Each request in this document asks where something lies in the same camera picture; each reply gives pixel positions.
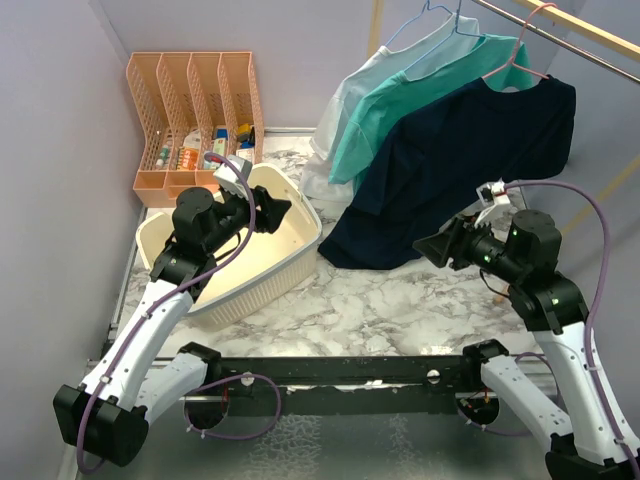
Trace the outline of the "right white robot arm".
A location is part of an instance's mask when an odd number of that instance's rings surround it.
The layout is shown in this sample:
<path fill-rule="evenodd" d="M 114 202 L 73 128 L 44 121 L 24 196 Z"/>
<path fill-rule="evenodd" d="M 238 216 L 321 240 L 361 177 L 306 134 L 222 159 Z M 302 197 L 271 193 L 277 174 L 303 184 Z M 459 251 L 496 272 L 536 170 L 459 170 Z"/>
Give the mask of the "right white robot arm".
<path fill-rule="evenodd" d="M 533 334 L 565 406 L 559 408 L 521 371 L 497 341 L 464 348 L 459 367 L 469 390 L 488 387 L 523 422 L 545 451 L 554 479 L 636 479 L 639 440 L 615 405 L 604 407 L 595 381 L 598 355 L 585 341 L 588 308 L 579 287 L 557 271 L 562 236 L 540 211 L 515 214 L 506 241 L 490 226 L 460 216 L 441 233 L 414 242 L 432 264 L 460 270 L 477 266 L 509 286 L 511 306 Z"/>

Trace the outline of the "pink wire hanger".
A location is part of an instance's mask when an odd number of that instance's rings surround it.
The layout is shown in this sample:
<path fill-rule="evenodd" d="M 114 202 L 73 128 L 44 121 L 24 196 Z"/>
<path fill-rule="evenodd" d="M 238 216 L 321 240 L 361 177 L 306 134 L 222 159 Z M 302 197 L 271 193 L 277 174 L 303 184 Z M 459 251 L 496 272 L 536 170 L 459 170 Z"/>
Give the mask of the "pink wire hanger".
<path fill-rule="evenodd" d="M 521 72 L 524 72 L 526 74 L 529 74 L 531 76 L 537 77 L 539 79 L 542 80 L 548 80 L 549 76 L 547 74 L 541 73 L 539 71 L 536 71 L 535 69 L 531 68 L 531 65 L 529 63 L 529 57 L 528 55 L 522 53 L 522 50 L 524 48 L 524 35 L 525 35 L 525 31 L 528 29 L 528 27 L 531 25 L 531 21 L 534 19 L 534 17 L 536 15 L 538 15 L 539 13 L 541 13 L 543 10 L 550 8 L 550 7 L 556 7 L 556 4 L 553 2 L 546 2 L 546 3 L 542 3 L 541 5 L 535 7 L 531 13 L 526 17 L 526 19 L 524 20 L 524 23 L 522 24 L 519 36 L 517 38 L 517 42 L 514 46 L 514 49 L 511 53 L 511 56 L 508 58 L 508 60 L 501 66 L 495 68 L 494 70 L 484 74 L 482 76 L 482 80 L 487 83 L 489 79 L 495 77 L 496 75 L 506 71 L 507 73 L 509 73 L 511 70 L 518 70 Z"/>

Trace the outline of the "teal green t shirt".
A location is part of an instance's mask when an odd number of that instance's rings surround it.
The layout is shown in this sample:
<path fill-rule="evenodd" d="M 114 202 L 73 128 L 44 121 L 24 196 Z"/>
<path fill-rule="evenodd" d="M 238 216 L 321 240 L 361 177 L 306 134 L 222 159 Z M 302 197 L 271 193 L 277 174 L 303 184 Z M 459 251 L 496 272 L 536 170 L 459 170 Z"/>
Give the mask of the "teal green t shirt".
<path fill-rule="evenodd" d="M 366 172 L 392 127 L 404 116 L 444 97 L 503 65 L 515 37 L 487 35 L 465 55 L 431 73 L 426 61 L 401 70 L 364 96 L 350 117 L 329 173 L 331 184 L 362 184 Z"/>

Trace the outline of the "navy blue t shirt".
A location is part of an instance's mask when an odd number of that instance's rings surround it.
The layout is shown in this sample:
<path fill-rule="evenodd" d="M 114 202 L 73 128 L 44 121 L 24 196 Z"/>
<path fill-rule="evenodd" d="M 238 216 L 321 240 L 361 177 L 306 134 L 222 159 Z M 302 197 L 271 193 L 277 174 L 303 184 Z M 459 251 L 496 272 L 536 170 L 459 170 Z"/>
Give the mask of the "navy blue t shirt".
<path fill-rule="evenodd" d="M 391 270 L 419 258 L 486 182 L 537 180 L 564 169 L 577 94 L 554 77 L 514 92 L 478 78 L 401 118 L 351 204 L 318 247 L 336 268 Z"/>

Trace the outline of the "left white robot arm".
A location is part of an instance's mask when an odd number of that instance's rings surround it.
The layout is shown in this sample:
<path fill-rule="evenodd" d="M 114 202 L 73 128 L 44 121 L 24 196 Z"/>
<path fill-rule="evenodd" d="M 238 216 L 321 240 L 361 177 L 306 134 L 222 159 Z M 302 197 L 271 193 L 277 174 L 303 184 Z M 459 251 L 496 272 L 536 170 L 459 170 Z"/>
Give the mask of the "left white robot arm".
<path fill-rule="evenodd" d="M 171 234 L 151 268 L 137 320 L 79 386 L 63 385 L 54 397 L 61 435 L 75 447 L 82 474 L 98 469 L 87 464 L 87 454 L 100 464 L 128 465 L 152 423 L 183 395 L 210 394 L 240 380 L 239 375 L 224 377 L 219 353 L 194 342 L 163 369 L 150 369 L 210 278 L 233 264 L 253 235 L 275 233 L 291 206 L 262 186 L 225 189 L 220 200 L 201 187 L 179 195 Z"/>

